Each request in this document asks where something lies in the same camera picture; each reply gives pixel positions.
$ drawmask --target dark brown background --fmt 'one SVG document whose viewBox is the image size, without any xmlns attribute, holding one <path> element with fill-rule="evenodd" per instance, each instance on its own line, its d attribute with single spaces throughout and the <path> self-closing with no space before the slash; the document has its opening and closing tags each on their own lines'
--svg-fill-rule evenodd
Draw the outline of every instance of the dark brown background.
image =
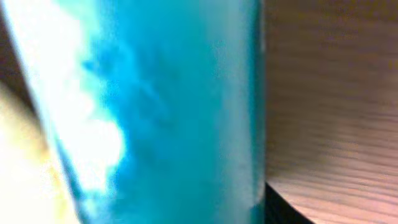
<svg viewBox="0 0 398 224">
<path fill-rule="evenodd" d="M 267 175 L 316 223 L 398 223 L 398 1 L 267 1 Z M 4 28 L 0 80 L 27 100 Z"/>
</svg>

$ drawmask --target wooden surface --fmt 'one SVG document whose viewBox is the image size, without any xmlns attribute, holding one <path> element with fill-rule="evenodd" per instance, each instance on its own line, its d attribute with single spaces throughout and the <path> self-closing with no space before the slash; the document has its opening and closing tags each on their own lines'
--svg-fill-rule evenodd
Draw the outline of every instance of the wooden surface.
<svg viewBox="0 0 398 224">
<path fill-rule="evenodd" d="M 398 223 L 398 1 L 268 1 L 268 180 L 315 223 Z"/>
</svg>

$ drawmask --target blue object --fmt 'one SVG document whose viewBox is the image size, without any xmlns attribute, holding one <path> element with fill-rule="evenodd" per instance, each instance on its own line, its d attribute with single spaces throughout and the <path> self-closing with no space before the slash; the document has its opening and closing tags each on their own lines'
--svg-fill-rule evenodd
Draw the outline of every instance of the blue object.
<svg viewBox="0 0 398 224">
<path fill-rule="evenodd" d="M 258 0 L 3 6 L 82 223 L 264 223 Z"/>
</svg>

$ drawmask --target blue plastic wrapper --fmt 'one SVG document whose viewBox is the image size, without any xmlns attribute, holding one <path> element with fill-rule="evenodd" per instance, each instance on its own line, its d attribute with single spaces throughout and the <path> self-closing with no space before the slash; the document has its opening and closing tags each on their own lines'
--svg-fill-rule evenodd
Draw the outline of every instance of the blue plastic wrapper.
<svg viewBox="0 0 398 224">
<path fill-rule="evenodd" d="M 264 223 L 259 0 L 3 8 L 82 223 Z"/>
</svg>

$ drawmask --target shiny blue surface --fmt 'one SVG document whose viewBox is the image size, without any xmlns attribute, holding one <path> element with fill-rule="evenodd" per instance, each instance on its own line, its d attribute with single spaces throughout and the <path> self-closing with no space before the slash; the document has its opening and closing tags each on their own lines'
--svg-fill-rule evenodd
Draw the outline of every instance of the shiny blue surface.
<svg viewBox="0 0 398 224">
<path fill-rule="evenodd" d="M 83 223 L 263 223 L 259 2 L 16 2 L 9 24 Z"/>
</svg>

